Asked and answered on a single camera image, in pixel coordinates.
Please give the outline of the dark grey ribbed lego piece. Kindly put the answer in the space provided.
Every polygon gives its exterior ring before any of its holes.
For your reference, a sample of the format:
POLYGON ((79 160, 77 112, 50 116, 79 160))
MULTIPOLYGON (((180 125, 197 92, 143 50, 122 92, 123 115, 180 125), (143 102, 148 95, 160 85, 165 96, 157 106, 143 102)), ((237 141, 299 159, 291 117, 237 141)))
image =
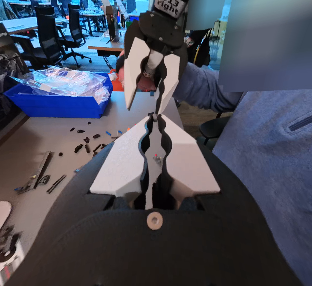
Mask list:
POLYGON ((52 193, 53 190, 66 178, 66 175, 62 175, 52 186, 46 191, 47 194, 52 193))

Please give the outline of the clear plastic bags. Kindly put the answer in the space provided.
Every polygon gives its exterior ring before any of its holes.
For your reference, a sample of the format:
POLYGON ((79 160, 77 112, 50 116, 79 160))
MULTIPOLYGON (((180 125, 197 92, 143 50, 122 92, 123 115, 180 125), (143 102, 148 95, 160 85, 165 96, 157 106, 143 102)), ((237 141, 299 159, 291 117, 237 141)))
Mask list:
POLYGON ((51 66, 26 73, 20 78, 11 78, 19 86, 30 89, 19 92, 20 94, 93 97, 98 104, 108 100, 110 96, 108 86, 104 85, 108 78, 89 71, 51 66))

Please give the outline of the blue plastic bin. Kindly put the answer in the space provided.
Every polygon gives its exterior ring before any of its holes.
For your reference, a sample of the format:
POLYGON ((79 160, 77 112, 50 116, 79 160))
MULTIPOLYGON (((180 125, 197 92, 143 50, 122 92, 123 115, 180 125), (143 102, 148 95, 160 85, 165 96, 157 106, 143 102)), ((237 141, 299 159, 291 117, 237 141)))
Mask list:
POLYGON ((97 104, 93 97, 69 97, 59 95, 37 95, 29 86, 18 84, 4 92, 4 95, 29 117, 61 118, 100 118, 110 101, 113 85, 107 73, 98 73, 105 77, 104 86, 109 92, 106 101, 97 104))

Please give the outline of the person's blue clothed torso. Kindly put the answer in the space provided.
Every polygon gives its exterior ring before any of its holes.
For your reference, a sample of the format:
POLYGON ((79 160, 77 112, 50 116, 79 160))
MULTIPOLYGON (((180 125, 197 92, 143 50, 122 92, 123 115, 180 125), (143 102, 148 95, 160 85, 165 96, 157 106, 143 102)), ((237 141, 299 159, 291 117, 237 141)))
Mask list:
POLYGON ((244 183, 275 241, 304 285, 311 285, 311 90, 212 96, 233 115, 213 153, 244 183))

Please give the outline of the black office chair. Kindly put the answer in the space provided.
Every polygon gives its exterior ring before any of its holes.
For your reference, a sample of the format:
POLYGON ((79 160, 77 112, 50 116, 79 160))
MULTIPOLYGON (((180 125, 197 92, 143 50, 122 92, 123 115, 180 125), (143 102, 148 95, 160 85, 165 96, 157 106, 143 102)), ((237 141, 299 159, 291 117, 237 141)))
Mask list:
POLYGON ((61 65, 63 48, 58 41, 55 11, 52 6, 36 7, 37 30, 40 48, 34 49, 34 69, 40 70, 47 66, 61 65))
POLYGON ((61 33, 61 37, 58 38, 60 45, 63 47, 63 60, 67 60, 69 57, 73 57, 77 68, 80 68, 80 65, 77 62, 76 57, 89 59, 89 63, 92 63, 92 59, 90 57, 86 57, 83 54, 76 53, 74 51, 75 48, 80 48, 86 44, 85 37, 82 33, 80 27, 80 10, 79 5, 68 4, 68 13, 69 13, 69 30, 70 35, 64 35, 60 28, 58 28, 61 33))

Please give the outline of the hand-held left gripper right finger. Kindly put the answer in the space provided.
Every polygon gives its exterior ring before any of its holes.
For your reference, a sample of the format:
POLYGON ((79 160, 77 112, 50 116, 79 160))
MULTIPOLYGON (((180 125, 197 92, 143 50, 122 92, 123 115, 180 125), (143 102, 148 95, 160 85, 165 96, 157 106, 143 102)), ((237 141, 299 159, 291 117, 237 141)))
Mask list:
POLYGON ((158 208, 175 209, 185 198, 220 193, 197 141, 165 115, 158 116, 158 129, 165 151, 158 177, 158 208))

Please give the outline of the wooden office desk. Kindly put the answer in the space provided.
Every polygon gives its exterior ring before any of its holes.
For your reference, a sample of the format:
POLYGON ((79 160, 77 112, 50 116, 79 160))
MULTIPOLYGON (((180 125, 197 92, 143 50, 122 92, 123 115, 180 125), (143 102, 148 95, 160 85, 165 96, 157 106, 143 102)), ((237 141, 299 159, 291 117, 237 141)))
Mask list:
POLYGON ((126 31, 119 31, 119 41, 111 42, 109 38, 90 37, 86 44, 89 50, 96 51, 99 57, 109 57, 111 55, 118 57, 124 50, 124 35, 126 31))

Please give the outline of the Lego Technic box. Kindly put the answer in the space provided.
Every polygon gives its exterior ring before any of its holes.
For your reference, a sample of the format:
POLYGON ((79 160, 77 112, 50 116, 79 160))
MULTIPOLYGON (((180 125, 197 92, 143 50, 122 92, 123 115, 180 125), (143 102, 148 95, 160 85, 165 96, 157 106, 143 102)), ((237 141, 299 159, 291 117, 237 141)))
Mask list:
POLYGON ((21 58, 13 38, 9 35, 3 23, 0 23, 0 130, 2 131, 21 109, 4 93, 18 84, 13 78, 20 78, 29 72, 21 58))

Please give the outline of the tall black carton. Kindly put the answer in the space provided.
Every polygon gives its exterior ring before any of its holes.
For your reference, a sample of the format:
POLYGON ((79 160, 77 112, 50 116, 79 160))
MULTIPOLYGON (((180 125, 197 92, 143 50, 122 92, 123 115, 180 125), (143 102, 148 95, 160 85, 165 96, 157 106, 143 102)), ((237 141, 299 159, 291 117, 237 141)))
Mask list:
POLYGON ((111 42, 119 42, 117 10, 114 6, 106 6, 106 19, 111 42))

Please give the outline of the sticker sheet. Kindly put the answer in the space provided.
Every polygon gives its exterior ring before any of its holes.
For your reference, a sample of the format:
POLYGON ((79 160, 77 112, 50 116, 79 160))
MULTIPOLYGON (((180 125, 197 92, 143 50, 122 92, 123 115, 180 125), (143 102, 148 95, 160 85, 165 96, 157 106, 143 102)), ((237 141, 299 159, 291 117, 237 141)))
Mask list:
POLYGON ((0 285, 3 286, 10 279, 25 258, 20 239, 11 251, 0 254, 0 285))

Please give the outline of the pile of small lego pins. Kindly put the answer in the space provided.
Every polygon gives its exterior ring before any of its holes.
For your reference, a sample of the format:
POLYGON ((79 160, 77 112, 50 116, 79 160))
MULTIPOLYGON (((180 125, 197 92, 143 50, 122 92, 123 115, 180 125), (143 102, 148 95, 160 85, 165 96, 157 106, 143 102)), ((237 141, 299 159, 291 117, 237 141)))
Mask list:
POLYGON ((109 136, 111 138, 112 141, 118 139, 122 134, 123 132, 121 132, 120 130, 118 130, 115 135, 113 135, 111 132, 109 131, 105 131, 106 135, 109 136))

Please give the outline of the person's right hand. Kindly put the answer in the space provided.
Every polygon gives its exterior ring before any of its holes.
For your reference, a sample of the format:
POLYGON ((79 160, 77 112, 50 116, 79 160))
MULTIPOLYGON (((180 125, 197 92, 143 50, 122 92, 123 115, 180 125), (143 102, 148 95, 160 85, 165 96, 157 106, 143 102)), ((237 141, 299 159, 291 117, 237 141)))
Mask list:
MULTIPOLYGON (((119 69, 117 75, 119 78, 119 82, 121 83, 124 89, 124 67, 119 69)), ((154 76, 144 71, 140 76, 140 79, 137 84, 137 88, 143 92, 156 91, 156 87, 154 85, 154 76)))

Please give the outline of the white desk stand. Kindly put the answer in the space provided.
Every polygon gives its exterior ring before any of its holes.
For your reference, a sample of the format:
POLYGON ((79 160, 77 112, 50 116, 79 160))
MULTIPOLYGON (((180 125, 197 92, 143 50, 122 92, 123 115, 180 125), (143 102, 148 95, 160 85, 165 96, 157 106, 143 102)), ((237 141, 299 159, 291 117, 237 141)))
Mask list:
POLYGON ((5 225, 12 211, 12 205, 8 201, 0 201, 0 229, 5 225))

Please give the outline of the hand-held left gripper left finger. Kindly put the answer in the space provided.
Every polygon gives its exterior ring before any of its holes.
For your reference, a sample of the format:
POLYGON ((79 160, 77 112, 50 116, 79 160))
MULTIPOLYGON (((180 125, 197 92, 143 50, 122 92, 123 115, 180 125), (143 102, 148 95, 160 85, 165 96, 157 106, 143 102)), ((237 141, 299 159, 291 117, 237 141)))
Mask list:
POLYGON ((146 208, 149 169, 146 151, 153 131, 153 116, 148 115, 114 141, 90 187, 92 194, 123 197, 135 209, 146 208))

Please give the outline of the long dark grey lego beam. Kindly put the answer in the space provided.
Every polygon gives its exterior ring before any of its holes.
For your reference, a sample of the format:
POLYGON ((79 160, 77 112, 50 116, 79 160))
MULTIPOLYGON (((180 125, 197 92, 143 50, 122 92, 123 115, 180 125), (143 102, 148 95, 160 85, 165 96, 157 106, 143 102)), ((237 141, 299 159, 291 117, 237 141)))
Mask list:
POLYGON ((33 175, 29 177, 29 180, 23 185, 25 187, 25 191, 23 193, 37 188, 38 186, 37 182, 39 181, 39 179, 41 179, 41 177, 43 177, 43 174, 47 166, 49 165, 49 161, 51 160, 51 156, 52 156, 51 151, 46 151, 43 154, 41 162, 37 166, 37 169, 33 172, 33 175))

